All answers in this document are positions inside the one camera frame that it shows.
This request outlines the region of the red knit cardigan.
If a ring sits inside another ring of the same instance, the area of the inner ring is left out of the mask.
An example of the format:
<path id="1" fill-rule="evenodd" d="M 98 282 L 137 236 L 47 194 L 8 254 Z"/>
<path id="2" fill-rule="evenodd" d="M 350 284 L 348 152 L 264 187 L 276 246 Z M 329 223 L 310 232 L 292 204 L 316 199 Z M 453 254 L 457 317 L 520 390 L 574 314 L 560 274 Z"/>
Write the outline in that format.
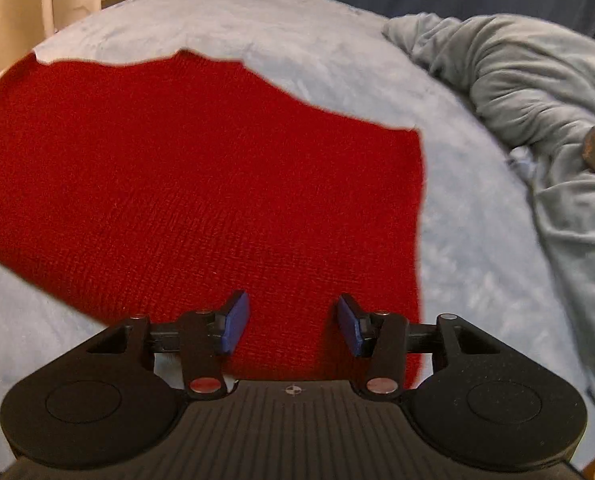
<path id="1" fill-rule="evenodd" d="M 243 379 L 357 376 L 342 294 L 419 318 L 423 181 L 416 131 L 306 104 L 239 62 L 28 55 L 0 79 L 0 263 L 107 324 L 244 290 L 226 364 Z"/>

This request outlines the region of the light blue fleece bed sheet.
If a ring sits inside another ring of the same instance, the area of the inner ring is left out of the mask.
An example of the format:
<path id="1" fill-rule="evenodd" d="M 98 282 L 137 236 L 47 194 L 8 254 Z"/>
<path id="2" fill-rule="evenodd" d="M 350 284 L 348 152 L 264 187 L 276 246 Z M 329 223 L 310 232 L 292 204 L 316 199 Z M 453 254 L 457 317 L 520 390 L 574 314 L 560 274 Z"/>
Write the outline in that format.
<path id="1" fill-rule="evenodd" d="M 457 312 L 585 389 L 505 149 L 382 26 L 329 0 L 132 0 L 0 74 L 0 405 L 106 324 L 235 289 L 245 379 L 351 374 L 350 292 Z"/>

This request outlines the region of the grey-blue crumpled blanket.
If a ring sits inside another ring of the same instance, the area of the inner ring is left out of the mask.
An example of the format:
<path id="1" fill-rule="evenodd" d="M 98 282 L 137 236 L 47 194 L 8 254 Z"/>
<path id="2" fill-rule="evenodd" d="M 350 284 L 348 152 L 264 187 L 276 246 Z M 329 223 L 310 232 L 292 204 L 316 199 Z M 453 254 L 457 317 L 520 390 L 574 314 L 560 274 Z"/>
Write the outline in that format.
<path id="1" fill-rule="evenodd" d="M 595 399 L 595 172 L 582 158 L 595 127 L 595 40 L 514 14 L 392 18 L 384 36 L 465 92 L 507 148 L 528 148 L 534 219 L 569 306 Z"/>

